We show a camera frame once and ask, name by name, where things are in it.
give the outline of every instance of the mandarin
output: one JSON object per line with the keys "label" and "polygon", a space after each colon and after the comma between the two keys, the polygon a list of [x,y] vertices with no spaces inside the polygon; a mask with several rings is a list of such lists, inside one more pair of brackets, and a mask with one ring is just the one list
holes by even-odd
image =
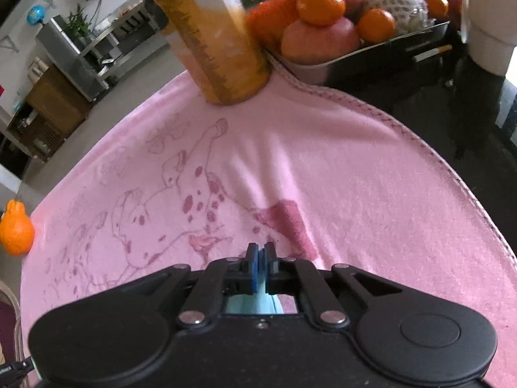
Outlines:
{"label": "mandarin", "polygon": [[345,14],[345,0],[296,0],[300,19],[314,26],[330,26]]}
{"label": "mandarin", "polygon": [[449,2],[447,0],[425,0],[429,16],[438,20],[447,18],[449,13]]}
{"label": "mandarin", "polygon": [[298,20],[295,0],[269,0],[260,3],[246,15],[253,36],[269,50],[280,51],[286,27]]}
{"label": "mandarin", "polygon": [[0,220],[0,243],[10,255],[24,255],[34,242],[34,226],[22,202],[11,200]]}
{"label": "mandarin", "polygon": [[364,13],[357,24],[359,37],[371,44],[380,44],[392,38],[396,32],[396,22],[390,12],[372,8]]}

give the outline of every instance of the metal tray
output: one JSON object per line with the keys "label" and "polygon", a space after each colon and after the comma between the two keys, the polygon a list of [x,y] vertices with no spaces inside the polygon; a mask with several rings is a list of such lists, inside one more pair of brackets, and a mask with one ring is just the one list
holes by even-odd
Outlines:
{"label": "metal tray", "polygon": [[394,63],[407,63],[413,55],[431,49],[441,41],[448,26],[449,22],[439,23],[314,66],[295,64],[278,54],[273,56],[300,81],[311,85],[336,87],[340,81],[348,77],[368,73]]}

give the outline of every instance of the metal screw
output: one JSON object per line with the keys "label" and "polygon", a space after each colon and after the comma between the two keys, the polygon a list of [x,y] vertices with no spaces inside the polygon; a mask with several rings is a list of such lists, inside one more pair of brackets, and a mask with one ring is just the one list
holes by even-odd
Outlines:
{"label": "metal screw", "polygon": [[178,318],[184,324],[196,325],[201,324],[205,320],[205,314],[199,311],[183,311]]}
{"label": "metal screw", "polygon": [[325,311],[322,312],[320,318],[323,322],[331,325],[342,324],[346,321],[346,315],[340,311]]}
{"label": "metal screw", "polygon": [[255,328],[257,328],[257,329],[268,329],[269,328],[269,322],[267,322],[265,319],[261,319],[258,323],[255,324]]}

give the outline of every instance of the orange juice bottle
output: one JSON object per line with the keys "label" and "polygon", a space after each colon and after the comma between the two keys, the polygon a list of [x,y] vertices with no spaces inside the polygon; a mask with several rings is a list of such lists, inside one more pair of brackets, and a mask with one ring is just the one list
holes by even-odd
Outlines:
{"label": "orange juice bottle", "polygon": [[240,0],[154,2],[169,18],[162,33],[209,102],[237,103],[267,83],[270,70]]}

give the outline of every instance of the tiled floor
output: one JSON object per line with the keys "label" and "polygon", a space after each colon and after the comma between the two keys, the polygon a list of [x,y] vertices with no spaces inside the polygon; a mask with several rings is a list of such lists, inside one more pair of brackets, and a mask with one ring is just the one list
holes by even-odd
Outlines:
{"label": "tiled floor", "polygon": [[[30,213],[114,125],[184,70],[168,47],[154,53],[120,80],[91,111],[47,164],[32,161],[18,198]],[[22,259],[0,250],[0,279],[20,294]]]}

